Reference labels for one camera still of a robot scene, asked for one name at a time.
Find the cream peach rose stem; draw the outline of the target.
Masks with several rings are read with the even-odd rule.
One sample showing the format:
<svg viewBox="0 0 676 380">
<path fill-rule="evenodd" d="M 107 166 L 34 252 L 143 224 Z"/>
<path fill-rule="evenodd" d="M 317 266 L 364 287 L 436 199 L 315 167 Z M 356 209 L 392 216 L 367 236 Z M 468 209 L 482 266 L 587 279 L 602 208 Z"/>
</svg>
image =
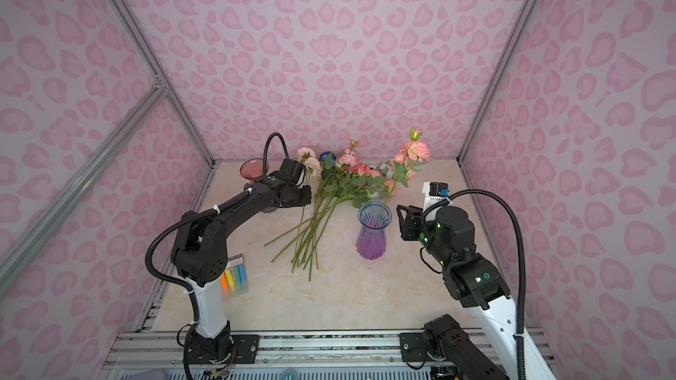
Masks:
<svg viewBox="0 0 676 380">
<path fill-rule="evenodd" d="M 297 161 L 306 167 L 311 176 L 319 177 L 322 172 L 322 164 L 314 150 L 309 147 L 301 147 L 297 150 Z"/>
</svg>

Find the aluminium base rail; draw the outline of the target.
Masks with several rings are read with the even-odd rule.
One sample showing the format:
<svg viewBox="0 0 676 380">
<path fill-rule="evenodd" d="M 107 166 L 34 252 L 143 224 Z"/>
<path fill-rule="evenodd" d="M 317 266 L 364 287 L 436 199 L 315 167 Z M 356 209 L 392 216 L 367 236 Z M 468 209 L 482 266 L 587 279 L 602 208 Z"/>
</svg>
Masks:
<svg viewBox="0 0 676 380">
<path fill-rule="evenodd" d="M 212 361 L 179 332 L 121 334 L 101 379 L 469 379 L 479 371 L 456 351 L 435 351 L 421 329 L 243 331 L 234 354 Z"/>
</svg>

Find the blue rose stem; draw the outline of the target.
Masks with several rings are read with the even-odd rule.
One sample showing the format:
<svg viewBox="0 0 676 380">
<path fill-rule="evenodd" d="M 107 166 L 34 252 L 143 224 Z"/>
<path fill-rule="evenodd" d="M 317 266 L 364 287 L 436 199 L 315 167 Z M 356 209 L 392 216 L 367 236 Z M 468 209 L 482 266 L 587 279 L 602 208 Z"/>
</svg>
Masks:
<svg viewBox="0 0 676 380">
<path fill-rule="evenodd" d="M 336 156 L 330 151 L 320 155 L 321 178 L 328 179 L 336 172 Z"/>
</svg>

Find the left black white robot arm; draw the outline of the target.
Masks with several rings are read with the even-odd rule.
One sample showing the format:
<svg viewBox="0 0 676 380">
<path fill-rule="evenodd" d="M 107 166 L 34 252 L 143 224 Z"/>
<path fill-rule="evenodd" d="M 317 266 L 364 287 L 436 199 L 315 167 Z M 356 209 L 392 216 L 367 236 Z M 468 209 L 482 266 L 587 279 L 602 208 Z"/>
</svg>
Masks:
<svg viewBox="0 0 676 380">
<path fill-rule="evenodd" d="M 186 335 L 193 362 L 232 362 L 235 345 L 222 304 L 220 278 L 228 264 L 227 239 L 253 216 L 270 209 L 304 207 L 312 192 L 303 181 L 304 165 L 286 158 L 278 170 L 246 184 L 227 202 L 202 213 L 186 213 L 171 254 L 179 280 L 186 286 L 194 321 Z"/>
</svg>

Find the purple blue glass vase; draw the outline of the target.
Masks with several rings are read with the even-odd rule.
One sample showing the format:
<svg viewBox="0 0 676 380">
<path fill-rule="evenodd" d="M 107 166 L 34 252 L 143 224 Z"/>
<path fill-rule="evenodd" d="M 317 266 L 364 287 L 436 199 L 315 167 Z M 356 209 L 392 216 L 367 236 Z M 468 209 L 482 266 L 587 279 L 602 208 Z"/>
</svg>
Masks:
<svg viewBox="0 0 676 380">
<path fill-rule="evenodd" d="M 386 229 L 392 223 L 392 212 L 383 202 L 366 202 L 357 218 L 362 225 L 357 252 L 366 260 L 378 260 L 387 249 Z"/>
</svg>

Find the diagonal aluminium frame bar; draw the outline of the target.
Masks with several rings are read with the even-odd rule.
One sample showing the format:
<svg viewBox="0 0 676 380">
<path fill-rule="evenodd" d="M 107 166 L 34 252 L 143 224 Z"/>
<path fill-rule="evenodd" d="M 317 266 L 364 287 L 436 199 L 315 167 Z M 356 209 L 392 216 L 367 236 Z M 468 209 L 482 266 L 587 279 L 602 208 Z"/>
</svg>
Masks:
<svg viewBox="0 0 676 380">
<path fill-rule="evenodd" d="M 82 168 L 56 195 L 51 204 L 40 213 L 35 223 L 19 238 L 1 262 L 1 296 L 5 297 L 13 285 L 37 258 L 54 232 L 72 214 L 86 194 L 101 178 L 121 150 L 134 137 L 155 107 L 165 98 L 167 85 L 156 84 L 144 100 L 117 127 L 110 137 L 95 151 Z"/>
</svg>

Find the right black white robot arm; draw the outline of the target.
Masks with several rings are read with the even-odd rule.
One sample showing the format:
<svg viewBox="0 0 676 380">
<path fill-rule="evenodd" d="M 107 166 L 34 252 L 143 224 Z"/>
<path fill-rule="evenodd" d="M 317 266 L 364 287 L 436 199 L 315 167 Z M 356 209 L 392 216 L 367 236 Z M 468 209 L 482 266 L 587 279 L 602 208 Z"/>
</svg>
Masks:
<svg viewBox="0 0 676 380">
<path fill-rule="evenodd" d="M 464 209 L 438 209 L 431 221 L 423 209 L 398 206 L 403 239 L 418 240 L 441 266 L 450 296 L 468 310 L 492 348 L 492 362 L 459 323 L 445 314 L 424 326 L 422 346 L 410 358 L 453 363 L 472 379 L 552 379 L 555 374 L 530 334 L 517 321 L 517 301 L 492 262 L 476 250 L 475 225 Z"/>
</svg>

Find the pile of pink roses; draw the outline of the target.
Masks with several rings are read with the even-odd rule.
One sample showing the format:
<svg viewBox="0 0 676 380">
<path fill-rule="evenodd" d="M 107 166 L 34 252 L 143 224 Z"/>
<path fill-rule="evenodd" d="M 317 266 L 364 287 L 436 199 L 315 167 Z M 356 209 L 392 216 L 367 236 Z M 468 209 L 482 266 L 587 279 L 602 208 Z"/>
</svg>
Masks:
<svg viewBox="0 0 676 380">
<path fill-rule="evenodd" d="M 336 210 L 346 203 L 359 209 L 376 197 L 385 198 L 387 161 L 376 165 L 364 163 L 357 146 L 358 142 L 351 140 L 345 149 L 334 154 L 336 172 L 330 178 L 315 177 L 317 184 L 313 186 L 310 209 L 301 213 L 298 224 L 270 241 L 274 244 L 286 237 L 289 239 L 272 262 L 287 257 L 292 271 L 306 270 L 312 278 L 313 270 L 319 266 L 320 241 Z M 306 167 L 304 169 L 305 174 L 311 176 Z"/>
</svg>

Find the pack of coloured markers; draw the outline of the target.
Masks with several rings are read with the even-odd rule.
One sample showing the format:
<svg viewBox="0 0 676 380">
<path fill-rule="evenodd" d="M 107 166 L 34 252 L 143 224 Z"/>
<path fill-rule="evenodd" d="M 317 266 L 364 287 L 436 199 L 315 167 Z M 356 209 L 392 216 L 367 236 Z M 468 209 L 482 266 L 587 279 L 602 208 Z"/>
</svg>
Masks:
<svg viewBox="0 0 676 380">
<path fill-rule="evenodd" d="M 238 297 L 249 292 L 248 275 L 242 254 L 231 257 L 220 277 L 221 292 L 224 299 Z"/>
</svg>

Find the red glass vase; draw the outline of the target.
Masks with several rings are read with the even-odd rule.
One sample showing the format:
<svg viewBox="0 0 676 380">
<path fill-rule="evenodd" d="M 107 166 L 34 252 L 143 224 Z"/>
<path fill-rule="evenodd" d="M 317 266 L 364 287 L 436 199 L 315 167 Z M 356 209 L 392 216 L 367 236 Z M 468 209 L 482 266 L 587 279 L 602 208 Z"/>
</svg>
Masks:
<svg viewBox="0 0 676 380">
<path fill-rule="evenodd" d="M 263 158 L 251 158 L 241 165 L 239 175 L 248 182 L 258 181 L 269 169 L 268 163 Z"/>
</svg>

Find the pink spray rose stem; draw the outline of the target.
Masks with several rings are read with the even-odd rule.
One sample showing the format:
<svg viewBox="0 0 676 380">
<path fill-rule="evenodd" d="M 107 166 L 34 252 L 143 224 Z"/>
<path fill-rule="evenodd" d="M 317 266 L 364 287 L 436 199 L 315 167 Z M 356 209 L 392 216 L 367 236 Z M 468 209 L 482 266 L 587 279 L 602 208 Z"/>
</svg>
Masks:
<svg viewBox="0 0 676 380">
<path fill-rule="evenodd" d="M 417 170 L 429 162 L 431 153 L 422 137 L 422 131 L 413 127 L 409 132 L 408 141 L 401 146 L 394 158 L 387 161 L 384 181 L 385 203 L 393 198 L 398 189 L 407 188 Z"/>
</svg>

